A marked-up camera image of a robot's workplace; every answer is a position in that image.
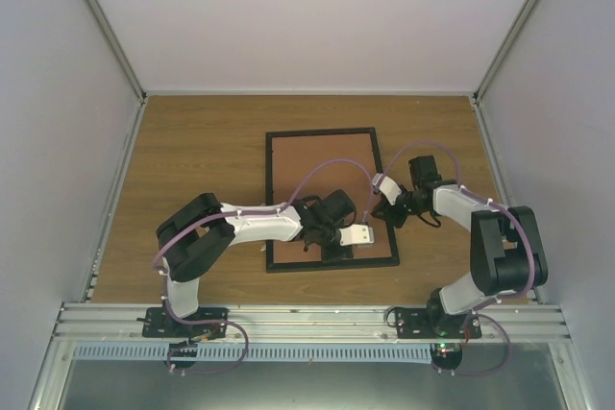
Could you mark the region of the aluminium enclosure frame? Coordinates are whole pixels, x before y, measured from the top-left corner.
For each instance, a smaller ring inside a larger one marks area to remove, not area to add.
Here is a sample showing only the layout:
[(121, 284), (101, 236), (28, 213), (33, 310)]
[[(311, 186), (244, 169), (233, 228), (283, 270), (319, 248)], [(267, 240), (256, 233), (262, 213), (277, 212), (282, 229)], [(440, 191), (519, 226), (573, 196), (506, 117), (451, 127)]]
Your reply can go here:
[(462, 0), (462, 12), (444, 6), (433, 26), (418, 0), (401, 2), (410, 12), (400, 38), (412, 55), (403, 77), (374, 75), (368, 52), (353, 77), (327, 84), (304, 68), (292, 79), (279, 73), (253, 83), (216, 79), (215, 67), (234, 71), (239, 61), (207, 51), (206, 41), (219, 36), (227, 46), (250, 46), (253, 40), (215, 26), (205, 0), (40, 0), (37, 15), (49, 29), (42, 46), (58, 56), (43, 88), (45, 114), (59, 116), (49, 142), (91, 130), (95, 108), (107, 123), (108, 160), (87, 216), (109, 211), (127, 149), (119, 135), (128, 118), (112, 114), (112, 106), (132, 110), (148, 96), (359, 102), (476, 94), (489, 114), (484, 134), (496, 144), (491, 165), (501, 192), (508, 199), (535, 195), (551, 216), (561, 216), (562, 203), (546, 189), (581, 188), (572, 170), (578, 156), (599, 179), (584, 198), (604, 225), (614, 190), (614, 0)]

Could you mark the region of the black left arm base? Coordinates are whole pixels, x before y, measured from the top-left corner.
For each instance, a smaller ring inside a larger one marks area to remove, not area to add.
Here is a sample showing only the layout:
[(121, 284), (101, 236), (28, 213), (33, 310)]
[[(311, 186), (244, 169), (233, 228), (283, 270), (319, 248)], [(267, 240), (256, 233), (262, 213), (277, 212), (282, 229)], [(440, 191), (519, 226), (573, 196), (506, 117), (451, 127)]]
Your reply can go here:
[(147, 308), (143, 317), (141, 335), (145, 338), (184, 338), (189, 341), (224, 338), (229, 310), (221, 307), (199, 307), (181, 322), (173, 319), (163, 305)]

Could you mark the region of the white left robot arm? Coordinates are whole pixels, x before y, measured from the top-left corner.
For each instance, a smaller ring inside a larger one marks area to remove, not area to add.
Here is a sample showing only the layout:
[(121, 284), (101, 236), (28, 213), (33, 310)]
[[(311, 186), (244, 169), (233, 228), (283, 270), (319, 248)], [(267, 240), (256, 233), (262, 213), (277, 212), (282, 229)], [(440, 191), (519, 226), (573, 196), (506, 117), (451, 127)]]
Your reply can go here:
[(365, 224), (347, 224), (356, 208), (341, 189), (322, 199), (292, 198), (264, 206), (221, 203), (204, 193), (156, 230), (159, 253), (154, 265), (165, 277), (162, 299), (170, 308), (165, 326), (178, 337), (195, 331), (199, 279), (232, 246), (258, 241), (296, 242), (307, 251), (317, 245), (325, 258), (351, 257), (353, 247), (370, 244), (373, 231)]

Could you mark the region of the aluminium mounting rail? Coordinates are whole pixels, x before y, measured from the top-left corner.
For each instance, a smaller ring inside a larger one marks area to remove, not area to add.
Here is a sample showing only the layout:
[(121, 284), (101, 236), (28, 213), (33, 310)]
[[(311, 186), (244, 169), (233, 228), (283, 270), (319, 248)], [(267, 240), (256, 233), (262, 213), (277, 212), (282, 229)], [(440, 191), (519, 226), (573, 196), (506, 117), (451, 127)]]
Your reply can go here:
[[(73, 341), (140, 340), (147, 304), (67, 303), (53, 337)], [(228, 320), (254, 343), (400, 343), (383, 320), (381, 305), (240, 305)], [(483, 313), (501, 325), (513, 343), (569, 343), (560, 308), (548, 304), (492, 305)]]

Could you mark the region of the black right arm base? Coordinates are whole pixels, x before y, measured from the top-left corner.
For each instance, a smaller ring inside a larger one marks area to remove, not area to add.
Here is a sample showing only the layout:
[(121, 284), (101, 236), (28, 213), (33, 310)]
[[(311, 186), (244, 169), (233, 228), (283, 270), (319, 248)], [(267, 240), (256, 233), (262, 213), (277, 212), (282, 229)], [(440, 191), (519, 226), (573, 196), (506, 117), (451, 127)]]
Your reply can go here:
[(387, 326), (395, 329), (399, 339), (425, 339), (449, 342), (480, 339), (479, 321), (466, 314), (448, 315), (427, 307), (391, 306), (383, 314)]

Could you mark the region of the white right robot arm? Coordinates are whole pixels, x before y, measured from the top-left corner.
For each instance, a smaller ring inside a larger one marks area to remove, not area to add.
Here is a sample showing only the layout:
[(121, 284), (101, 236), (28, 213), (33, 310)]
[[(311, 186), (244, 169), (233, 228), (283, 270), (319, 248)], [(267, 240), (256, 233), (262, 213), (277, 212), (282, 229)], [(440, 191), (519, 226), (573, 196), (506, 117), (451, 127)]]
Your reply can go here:
[(427, 330), (446, 338), (456, 331), (460, 315), (501, 299), (523, 297), (544, 285), (549, 276), (542, 239), (533, 210), (506, 207), (485, 199), (456, 181), (445, 181), (432, 156), (408, 162), (412, 189), (407, 190), (383, 173), (372, 179), (381, 196), (372, 216), (396, 229), (409, 216), (438, 228), (442, 217), (470, 232), (469, 273), (436, 289), (427, 302)]

